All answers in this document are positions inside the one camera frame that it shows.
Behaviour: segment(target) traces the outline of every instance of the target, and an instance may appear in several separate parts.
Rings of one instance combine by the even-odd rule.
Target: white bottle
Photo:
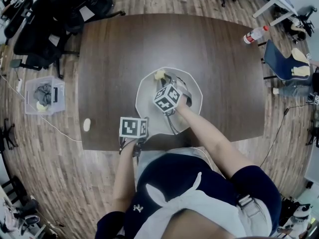
[[[244,36],[244,41],[248,44],[261,38],[269,30],[268,26],[258,27]]]

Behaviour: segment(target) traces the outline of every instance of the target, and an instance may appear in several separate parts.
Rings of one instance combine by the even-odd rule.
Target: table leg
[[[286,14],[280,16],[279,18],[277,18],[276,20],[274,20],[273,22],[270,23],[270,26],[274,26],[277,23],[283,21],[284,19],[290,17],[291,15],[293,15],[294,13],[292,11],[287,12]]]
[[[256,11],[253,14],[254,18],[257,18],[260,14],[262,14],[264,11],[266,11],[269,7],[271,7],[274,3],[276,2],[276,0],[270,0],[268,3],[266,3],[263,7],[261,7],[258,11]]]

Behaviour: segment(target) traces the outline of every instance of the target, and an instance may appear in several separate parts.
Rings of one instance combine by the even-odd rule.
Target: hand
[[[179,100],[178,106],[176,107],[176,110],[179,112],[180,110],[188,108],[188,105],[186,104],[186,102],[187,102],[187,97],[185,95],[182,95]]]

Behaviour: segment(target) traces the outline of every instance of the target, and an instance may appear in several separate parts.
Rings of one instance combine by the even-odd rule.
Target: paper
[[[50,35],[49,36],[49,41],[53,43],[54,46],[58,46],[60,37],[56,36],[56,35]]]
[[[84,21],[87,21],[88,19],[92,18],[95,14],[86,6],[83,6],[80,9],[80,13],[84,19]]]

